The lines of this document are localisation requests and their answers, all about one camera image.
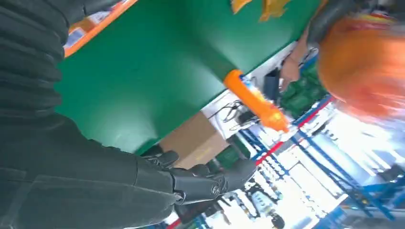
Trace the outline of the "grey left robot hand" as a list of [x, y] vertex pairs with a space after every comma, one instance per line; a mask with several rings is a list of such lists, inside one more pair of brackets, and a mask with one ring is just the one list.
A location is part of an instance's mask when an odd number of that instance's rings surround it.
[[405, 41], [403, 0], [329, 0], [309, 24], [311, 47]]

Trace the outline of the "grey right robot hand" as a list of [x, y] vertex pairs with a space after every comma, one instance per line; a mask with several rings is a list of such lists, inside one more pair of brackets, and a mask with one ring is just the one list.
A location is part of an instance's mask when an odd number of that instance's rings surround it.
[[3, 229], [125, 229], [160, 223], [176, 205], [214, 200], [256, 171], [239, 160], [224, 172], [161, 168], [86, 139], [72, 120], [0, 120]]

